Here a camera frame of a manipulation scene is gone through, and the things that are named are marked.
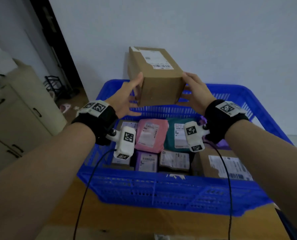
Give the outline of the person's right hand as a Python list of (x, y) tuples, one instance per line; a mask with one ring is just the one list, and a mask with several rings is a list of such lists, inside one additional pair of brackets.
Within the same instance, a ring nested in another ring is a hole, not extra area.
[(187, 100), (186, 102), (178, 101), (176, 105), (191, 107), (195, 112), (204, 116), (207, 107), (216, 100), (213, 94), (208, 89), (207, 85), (198, 77), (198, 86), (185, 86), (184, 90), (190, 91), (191, 94), (182, 93), (180, 98)]

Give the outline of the person's left hand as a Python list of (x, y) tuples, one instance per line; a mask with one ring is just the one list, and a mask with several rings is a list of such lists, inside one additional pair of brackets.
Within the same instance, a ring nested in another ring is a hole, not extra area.
[(118, 119), (125, 116), (138, 117), (142, 115), (141, 112), (130, 110), (131, 108), (137, 108), (138, 105), (134, 102), (136, 98), (131, 96), (133, 90), (127, 89), (127, 83), (128, 82), (123, 82), (121, 88), (114, 95), (105, 100), (105, 102), (115, 110)]

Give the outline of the person's left forearm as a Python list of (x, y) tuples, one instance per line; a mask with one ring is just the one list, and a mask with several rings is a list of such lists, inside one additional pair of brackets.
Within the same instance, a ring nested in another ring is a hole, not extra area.
[(74, 123), (0, 172), (0, 240), (38, 236), (95, 141)]

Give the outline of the beige cabinet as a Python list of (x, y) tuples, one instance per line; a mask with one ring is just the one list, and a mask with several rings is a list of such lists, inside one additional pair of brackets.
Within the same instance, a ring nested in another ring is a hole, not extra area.
[(0, 172), (60, 133), (67, 121), (32, 66), (0, 76)]

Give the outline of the person's right forearm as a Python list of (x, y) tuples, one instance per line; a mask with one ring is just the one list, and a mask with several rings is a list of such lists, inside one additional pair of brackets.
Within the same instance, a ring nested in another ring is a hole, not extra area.
[(233, 124), (225, 140), (297, 229), (297, 147), (247, 120)]

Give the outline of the pink parcel bag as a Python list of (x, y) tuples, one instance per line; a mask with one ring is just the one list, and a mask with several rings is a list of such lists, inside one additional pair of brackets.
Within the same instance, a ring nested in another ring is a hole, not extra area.
[(168, 129), (169, 123), (164, 119), (139, 120), (134, 148), (149, 153), (162, 152)]

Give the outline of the small purple parcel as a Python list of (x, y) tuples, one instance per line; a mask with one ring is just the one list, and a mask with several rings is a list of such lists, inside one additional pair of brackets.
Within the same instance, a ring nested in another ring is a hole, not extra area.
[(143, 151), (136, 151), (135, 171), (157, 173), (159, 156), (156, 153), (149, 153)]

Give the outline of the large flat cardboard parcel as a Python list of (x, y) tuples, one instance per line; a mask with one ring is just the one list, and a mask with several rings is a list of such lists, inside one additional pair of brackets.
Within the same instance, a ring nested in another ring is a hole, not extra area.
[(233, 151), (215, 150), (210, 146), (195, 154), (191, 170), (194, 176), (226, 179), (229, 176), (233, 180), (254, 180)]

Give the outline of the teal parcel bag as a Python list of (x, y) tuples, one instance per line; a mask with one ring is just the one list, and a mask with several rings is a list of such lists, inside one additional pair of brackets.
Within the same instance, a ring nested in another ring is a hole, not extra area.
[(173, 117), (167, 118), (167, 121), (169, 128), (164, 141), (164, 149), (173, 152), (189, 153), (190, 149), (184, 133), (184, 124), (190, 121), (197, 121), (197, 119)]

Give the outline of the dark door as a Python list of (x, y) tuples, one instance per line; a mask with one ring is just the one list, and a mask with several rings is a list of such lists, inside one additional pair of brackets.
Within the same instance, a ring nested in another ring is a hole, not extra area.
[(66, 79), (66, 97), (73, 98), (83, 87), (49, 0), (29, 0), (42, 26), (42, 32), (53, 51), (58, 67)]

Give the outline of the small brown parcel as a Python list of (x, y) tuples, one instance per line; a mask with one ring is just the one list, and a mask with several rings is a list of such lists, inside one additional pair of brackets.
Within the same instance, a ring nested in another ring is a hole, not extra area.
[(163, 150), (159, 156), (159, 166), (174, 171), (189, 172), (191, 163), (189, 153)]

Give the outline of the blue plastic crate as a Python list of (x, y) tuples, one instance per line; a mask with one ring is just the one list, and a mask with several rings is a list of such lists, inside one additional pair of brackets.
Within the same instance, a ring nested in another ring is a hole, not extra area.
[[(107, 99), (126, 81), (109, 80), (103, 85), (96, 100)], [(209, 83), (207, 87), (215, 98), (238, 104), (246, 110), (251, 122), (256, 117), (266, 131), (293, 145), (250, 89), (232, 84)], [(126, 116), (123, 119), (139, 121), (142, 118), (199, 119), (200, 117), (193, 109), (176, 105), (146, 106), (135, 108), (133, 111), (141, 112), (142, 116)], [(89, 189), (98, 195), (100, 201), (137, 207), (230, 215), (231, 198), (227, 178), (170, 176), (170, 173), (104, 168), (103, 165), (110, 163), (113, 158), (111, 150), (114, 147), (114, 142), (109, 146), (95, 144), (77, 173), (77, 177), (87, 185), (97, 161), (105, 156), (95, 170), (89, 185)], [(236, 176), (230, 174), (234, 217), (240, 217), (248, 210), (272, 203), (256, 182), (234, 178)]]

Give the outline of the brown cardboard box white label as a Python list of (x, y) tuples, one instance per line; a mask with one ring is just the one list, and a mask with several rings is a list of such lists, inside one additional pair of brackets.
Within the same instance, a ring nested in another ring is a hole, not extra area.
[(174, 105), (186, 85), (182, 69), (163, 48), (129, 47), (129, 79), (139, 73), (143, 81), (134, 90), (139, 107)]

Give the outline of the white marker plate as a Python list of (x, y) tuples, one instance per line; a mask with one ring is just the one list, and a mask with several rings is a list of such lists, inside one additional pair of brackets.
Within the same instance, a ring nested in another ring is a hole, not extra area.
[(100, 117), (100, 115), (109, 107), (109, 104), (102, 100), (95, 100), (87, 103), (81, 109), (77, 111), (76, 117), (80, 114), (90, 114), (94, 117)]
[(244, 110), (242, 107), (240, 107), (232, 101), (224, 101), (216, 105), (215, 108), (219, 109), (220, 111), (224, 112), (226, 115), (230, 117), (237, 116), (238, 114), (247, 114), (246, 110)]

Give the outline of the black hand trolley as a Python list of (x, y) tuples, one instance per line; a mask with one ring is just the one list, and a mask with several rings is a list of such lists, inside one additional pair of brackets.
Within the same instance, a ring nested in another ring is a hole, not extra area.
[(58, 76), (45, 76), (44, 87), (49, 92), (54, 101), (61, 99), (69, 100), (80, 94), (78, 88), (65, 86)]

